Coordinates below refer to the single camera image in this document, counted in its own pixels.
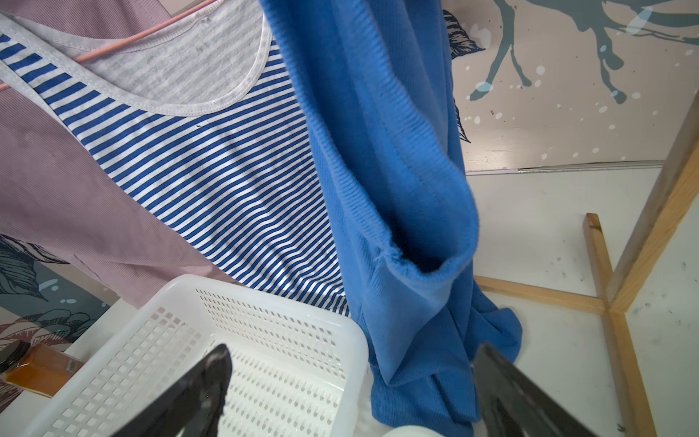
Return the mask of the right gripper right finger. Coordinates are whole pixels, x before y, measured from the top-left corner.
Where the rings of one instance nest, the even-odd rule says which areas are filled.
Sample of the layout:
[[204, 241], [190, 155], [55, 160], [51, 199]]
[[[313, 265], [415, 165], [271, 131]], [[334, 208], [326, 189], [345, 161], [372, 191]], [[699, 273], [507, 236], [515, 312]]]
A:
[[482, 420], [489, 436], [588, 436], [595, 434], [555, 402], [491, 345], [473, 362]]

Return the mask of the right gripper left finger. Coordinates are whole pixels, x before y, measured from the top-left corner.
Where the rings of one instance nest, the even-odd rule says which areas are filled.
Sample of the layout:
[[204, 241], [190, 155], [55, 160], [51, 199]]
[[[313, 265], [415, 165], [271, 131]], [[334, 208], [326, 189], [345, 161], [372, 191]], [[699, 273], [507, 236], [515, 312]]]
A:
[[233, 363], [220, 344], [114, 435], [217, 436]]

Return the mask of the pink tank top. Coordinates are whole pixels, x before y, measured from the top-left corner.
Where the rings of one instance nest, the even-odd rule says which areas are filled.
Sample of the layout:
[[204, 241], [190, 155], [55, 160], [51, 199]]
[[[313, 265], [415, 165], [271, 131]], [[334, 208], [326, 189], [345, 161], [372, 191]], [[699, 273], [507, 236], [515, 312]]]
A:
[[227, 280], [14, 90], [1, 95], [1, 232], [69, 262], [136, 307], [184, 274]]

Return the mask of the striped tank top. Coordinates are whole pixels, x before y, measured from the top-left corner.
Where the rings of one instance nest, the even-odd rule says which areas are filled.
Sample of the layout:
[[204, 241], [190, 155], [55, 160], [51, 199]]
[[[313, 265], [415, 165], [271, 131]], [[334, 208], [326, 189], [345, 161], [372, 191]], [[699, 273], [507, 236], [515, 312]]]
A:
[[257, 1], [217, 1], [132, 47], [1, 19], [1, 78], [234, 280], [350, 312], [306, 118]]

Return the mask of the blue tank top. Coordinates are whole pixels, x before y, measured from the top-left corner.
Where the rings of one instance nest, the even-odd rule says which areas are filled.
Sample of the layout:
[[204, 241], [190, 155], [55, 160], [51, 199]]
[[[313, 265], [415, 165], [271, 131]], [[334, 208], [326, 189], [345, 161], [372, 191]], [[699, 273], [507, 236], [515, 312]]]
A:
[[371, 412], [470, 436], [471, 364], [518, 355], [522, 325], [473, 275], [451, 48], [438, 1], [266, 1], [307, 118], [351, 318], [369, 344]]

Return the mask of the white perforated basket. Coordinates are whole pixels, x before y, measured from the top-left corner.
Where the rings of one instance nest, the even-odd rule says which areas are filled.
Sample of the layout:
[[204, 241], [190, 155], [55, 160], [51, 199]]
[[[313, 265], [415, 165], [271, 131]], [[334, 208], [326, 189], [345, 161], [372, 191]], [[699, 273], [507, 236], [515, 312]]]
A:
[[185, 275], [115, 333], [25, 429], [117, 436], [178, 382], [200, 395], [219, 436], [350, 436], [368, 345], [351, 319], [262, 291]]

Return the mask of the white plastic tray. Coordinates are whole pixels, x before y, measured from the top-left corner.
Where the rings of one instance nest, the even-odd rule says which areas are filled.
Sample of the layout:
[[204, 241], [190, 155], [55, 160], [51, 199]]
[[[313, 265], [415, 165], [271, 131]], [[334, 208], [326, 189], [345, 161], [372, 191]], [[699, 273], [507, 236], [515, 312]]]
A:
[[392, 429], [391, 431], [382, 435], [382, 437], [443, 437], [440, 433], [416, 425], [401, 426]]

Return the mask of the wooden clothes rack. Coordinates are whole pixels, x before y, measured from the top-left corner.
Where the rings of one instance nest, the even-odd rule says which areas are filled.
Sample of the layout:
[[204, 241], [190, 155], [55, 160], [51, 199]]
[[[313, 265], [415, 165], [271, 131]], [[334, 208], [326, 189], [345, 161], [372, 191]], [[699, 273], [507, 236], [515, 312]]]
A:
[[697, 195], [698, 104], [694, 102], [616, 265], [611, 264], [598, 215], [585, 215], [582, 229], [596, 297], [494, 278], [477, 280], [485, 291], [600, 316], [628, 436], [654, 436], [656, 429], [626, 314]]

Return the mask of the brown box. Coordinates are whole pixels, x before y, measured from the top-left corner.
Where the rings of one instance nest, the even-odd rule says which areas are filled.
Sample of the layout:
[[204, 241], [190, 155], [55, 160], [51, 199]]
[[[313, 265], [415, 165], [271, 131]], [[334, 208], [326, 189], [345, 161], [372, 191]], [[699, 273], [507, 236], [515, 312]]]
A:
[[55, 396], [83, 366], [45, 344], [16, 340], [1, 350], [1, 380], [46, 397]]

